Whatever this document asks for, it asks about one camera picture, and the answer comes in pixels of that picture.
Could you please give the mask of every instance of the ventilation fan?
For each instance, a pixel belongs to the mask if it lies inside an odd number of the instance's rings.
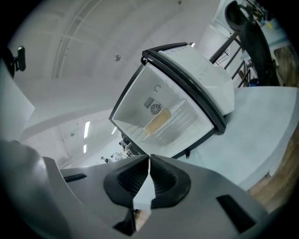
[[[159,104],[152,104],[150,107],[150,111],[152,114],[156,115],[159,114],[159,112],[162,110],[161,105]]]

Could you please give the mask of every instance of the ceiling light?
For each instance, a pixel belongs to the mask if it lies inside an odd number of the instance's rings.
[[[83,136],[84,139],[85,139],[85,138],[87,137],[87,135],[88,135],[89,124],[90,124],[90,121],[88,121],[88,122],[85,123],[84,136]]]
[[[116,130],[116,127],[115,127],[114,130],[112,131],[112,134],[115,132],[115,130]]]

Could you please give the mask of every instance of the white wall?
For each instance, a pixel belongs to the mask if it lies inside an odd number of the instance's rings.
[[[79,161],[73,162],[69,168],[76,168],[76,167],[85,167],[85,166],[92,166],[97,164],[105,163],[104,160],[101,160],[101,157],[111,159],[111,155],[114,153],[121,153],[122,147],[118,143],[122,141],[121,133],[117,132],[117,136],[114,137],[111,141],[109,141],[106,145],[101,147],[101,149],[95,151],[93,154],[88,156],[87,158],[83,158]]]
[[[0,99],[0,138],[18,141],[34,107],[12,80],[2,60],[0,61]]]
[[[12,51],[25,46],[27,68],[14,80],[36,108],[23,140],[113,108],[140,65],[142,51],[173,42],[198,43],[219,0],[185,0],[181,5],[175,0],[99,0],[89,1],[95,4],[90,9],[86,3],[45,1],[10,43]],[[59,47],[68,41],[65,49]]]
[[[209,59],[226,42],[227,37],[212,26],[208,26],[200,40],[198,49],[201,55]]]

